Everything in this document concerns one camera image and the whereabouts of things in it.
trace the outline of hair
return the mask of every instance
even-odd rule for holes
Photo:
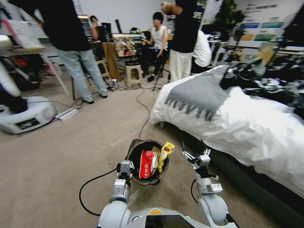
[[[161,21],[161,24],[162,24],[162,21],[164,20],[164,16],[162,15],[161,12],[156,12],[155,14],[153,14],[153,20],[160,20]]]
[[[92,15],[92,16],[90,16],[90,21],[91,21],[91,22],[93,22],[93,18],[94,18],[95,20],[97,20],[97,21],[98,21],[97,17],[96,17],[96,16],[94,16],[94,15]]]

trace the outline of hand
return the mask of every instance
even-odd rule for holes
[[[167,14],[167,12],[168,12],[168,5],[169,5],[170,3],[168,3],[168,2],[162,2],[162,4],[161,4],[161,10],[164,12],[164,14]]]
[[[142,42],[145,42],[145,43],[147,43],[148,41],[147,41],[146,39],[142,39]]]
[[[159,51],[159,53],[156,57],[159,58],[160,56],[162,56],[162,50]]]

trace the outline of black shoe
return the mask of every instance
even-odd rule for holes
[[[94,103],[94,101],[86,101],[86,100],[83,100],[83,102],[85,102],[85,103],[87,103],[87,104],[89,104],[89,105],[91,105],[91,104]]]
[[[154,76],[154,75],[151,75],[150,77],[148,77],[148,82],[153,81],[153,80],[154,80],[154,78],[155,78],[155,76]]]
[[[103,95],[101,95],[101,94],[99,94],[99,96],[101,96],[101,97],[104,98],[104,99],[106,99],[106,98],[108,97],[107,95],[103,96]]]

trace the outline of white tank top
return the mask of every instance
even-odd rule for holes
[[[164,38],[164,29],[166,26],[161,25],[158,31],[156,31],[156,28],[154,27],[152,29],[151,35],[154,41],[154,46],[158,47],[159,49],[162,48],[162,39]],[[168,48],[168,41],[166,42],[165,49]]]

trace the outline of power strip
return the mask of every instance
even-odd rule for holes
[[[67,120],[70,117],[73,117],[75,115],[77,115],[79,113],[79,111],[75,108],[70,108],[66,111],[64,111],[63,113],[60,113],[59,115],[56,115],[55,118],[56,119],[60,119],[62,121]]]

